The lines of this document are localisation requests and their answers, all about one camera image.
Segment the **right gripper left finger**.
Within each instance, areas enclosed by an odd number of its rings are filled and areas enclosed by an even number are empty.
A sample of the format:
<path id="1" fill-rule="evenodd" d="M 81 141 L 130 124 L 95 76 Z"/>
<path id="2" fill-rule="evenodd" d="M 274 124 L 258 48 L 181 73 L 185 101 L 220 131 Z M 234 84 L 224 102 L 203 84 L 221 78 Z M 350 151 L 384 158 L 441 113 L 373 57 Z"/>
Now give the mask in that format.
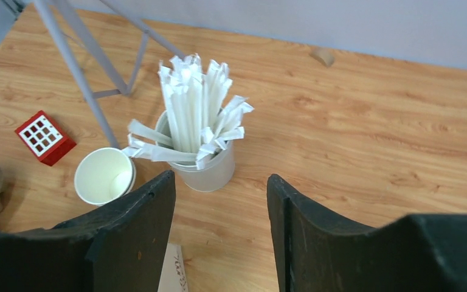
<path id="1" fill-rule="evenodd" d="M 157 291 L 175 173 L 50 229 L 0 231 L 0 291 Z"/>

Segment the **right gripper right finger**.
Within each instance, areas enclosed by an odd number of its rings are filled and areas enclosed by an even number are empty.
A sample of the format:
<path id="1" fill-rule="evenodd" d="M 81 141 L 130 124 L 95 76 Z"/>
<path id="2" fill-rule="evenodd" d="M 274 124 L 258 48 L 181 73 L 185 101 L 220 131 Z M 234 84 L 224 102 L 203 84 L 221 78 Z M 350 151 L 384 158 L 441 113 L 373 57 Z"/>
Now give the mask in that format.
<path id="1" fill-rule="evenodd" d="M 267 182 L 280 291 L 467 291 L 467 214 L 409 214 L 381 228 Z"/>

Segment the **kraft paper takeout bag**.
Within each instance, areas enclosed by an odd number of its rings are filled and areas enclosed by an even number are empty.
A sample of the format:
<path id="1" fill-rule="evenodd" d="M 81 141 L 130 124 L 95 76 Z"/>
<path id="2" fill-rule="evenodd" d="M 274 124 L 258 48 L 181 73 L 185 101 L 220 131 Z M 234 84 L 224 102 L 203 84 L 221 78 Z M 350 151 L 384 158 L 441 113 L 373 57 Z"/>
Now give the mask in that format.
<path id="1" fill-rule="evenodd" d="M 158 292 L 189 292 L 180 245 L 167 244 Z"/>

